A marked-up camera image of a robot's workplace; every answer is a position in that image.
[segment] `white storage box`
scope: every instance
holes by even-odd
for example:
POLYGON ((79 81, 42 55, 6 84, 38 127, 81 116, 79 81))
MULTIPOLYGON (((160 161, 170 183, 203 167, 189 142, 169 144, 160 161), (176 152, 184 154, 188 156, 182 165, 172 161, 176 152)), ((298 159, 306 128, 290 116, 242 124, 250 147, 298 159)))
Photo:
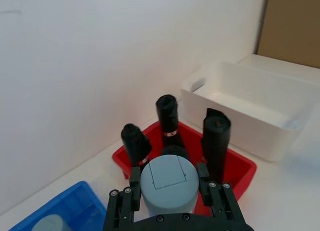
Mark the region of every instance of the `white storage box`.
POLYGON ((185 117, 202 127, 207 108, 231 120, 230 142, 268 161, 279 161, 318 102, 319 86, 284 75, 219 63, 182 84, 185 117))

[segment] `bolt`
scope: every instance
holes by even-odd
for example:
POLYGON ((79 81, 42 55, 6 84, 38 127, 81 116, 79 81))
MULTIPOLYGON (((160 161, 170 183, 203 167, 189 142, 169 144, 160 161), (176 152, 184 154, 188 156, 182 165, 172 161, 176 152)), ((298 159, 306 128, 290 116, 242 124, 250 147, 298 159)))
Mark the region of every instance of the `bolt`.
POLYGON ((190 215, 188 214, 188 213, 185 213, 184 215, 182 215, 182 219, 184 220, 184 221, 189 221, 190 220, 190 215))
POLYGON ((156 217, 155 220, 156 220, 158 223, 162 223, 162 222, 165 220, 165 218, 164 218, 162 215, 159 215, 159 216, 156 217))
POLYGON ((117 196, 118 192, 117 191, 112 191, 111 196, 117 196))
POLYGON ((230 186, 230 184, 228 184, 228 183, 224 183, 224 184, 223 184, 223 187, 225 187, 226 189, 229 189, 231 186, 230 186))

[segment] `white table surface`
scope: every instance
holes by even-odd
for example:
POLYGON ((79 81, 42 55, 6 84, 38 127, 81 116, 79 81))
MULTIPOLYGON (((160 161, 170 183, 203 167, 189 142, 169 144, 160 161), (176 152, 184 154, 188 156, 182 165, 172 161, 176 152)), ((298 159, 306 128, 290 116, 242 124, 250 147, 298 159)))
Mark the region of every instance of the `white table surface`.
MULTIPOLYGON (((146 128, 157 119, 146 123, 146 128)), ((257 164, 257 171, 247 191, 239 200, 246 222, 255 231, 320 230, 320 118, 314 116, 282 162, 264 161, 235 147, 236 152, 257 164)), ((109 191, 128 185, 122 171, 112 161, 119 140, 74 170, 52 182, 33 196, 0 216, 0 231, 7 231, 50 199, 79 181, 87 181, 106 203, 109 191)), ((147 216, 144 204, 135 213, 140 220, 147 216)))

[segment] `gray cylindrical object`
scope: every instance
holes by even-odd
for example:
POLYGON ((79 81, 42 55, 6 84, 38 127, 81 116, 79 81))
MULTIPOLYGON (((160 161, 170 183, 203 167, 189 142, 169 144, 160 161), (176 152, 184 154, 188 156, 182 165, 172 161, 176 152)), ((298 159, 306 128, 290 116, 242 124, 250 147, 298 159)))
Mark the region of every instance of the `gray cylindrical object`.
POLYGON ((191 213, 197 202, 198 173, 181 156, 163 155, 150 161, 142 171, 140 185, 150 216, 191 213))
POLYGON ((56 214, 48 215, 32 228, 31 231, 72 231, 67 223, 56 214))

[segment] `white wall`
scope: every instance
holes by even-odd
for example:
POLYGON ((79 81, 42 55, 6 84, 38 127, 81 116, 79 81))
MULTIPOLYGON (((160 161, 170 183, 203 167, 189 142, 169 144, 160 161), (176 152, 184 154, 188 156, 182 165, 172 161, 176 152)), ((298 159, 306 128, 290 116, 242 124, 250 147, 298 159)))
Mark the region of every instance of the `white wall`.
POLYGON ((0 213, 254 50, 263 0, 0 0, 0 213))

